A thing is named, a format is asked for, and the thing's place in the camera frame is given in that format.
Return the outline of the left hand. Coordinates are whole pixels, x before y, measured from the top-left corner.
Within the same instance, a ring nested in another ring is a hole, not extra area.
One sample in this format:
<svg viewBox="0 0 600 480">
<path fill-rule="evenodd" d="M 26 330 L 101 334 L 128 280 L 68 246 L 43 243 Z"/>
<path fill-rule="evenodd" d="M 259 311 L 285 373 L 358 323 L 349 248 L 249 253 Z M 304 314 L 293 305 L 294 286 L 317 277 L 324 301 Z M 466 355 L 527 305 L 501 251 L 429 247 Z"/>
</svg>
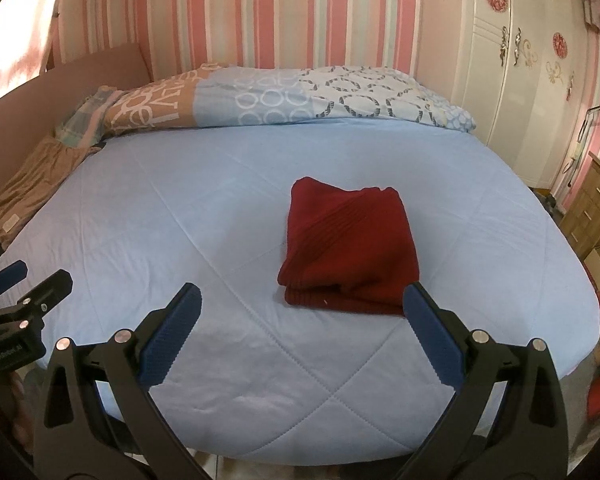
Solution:
<svg viewBox="0 0 600 480">
<path fill-rule="evenodd" d="M 0 450 L 8 444 L 19 458 L 32 463 L 33 420 L 20 375 L 0 375 Z"/>
</svg>

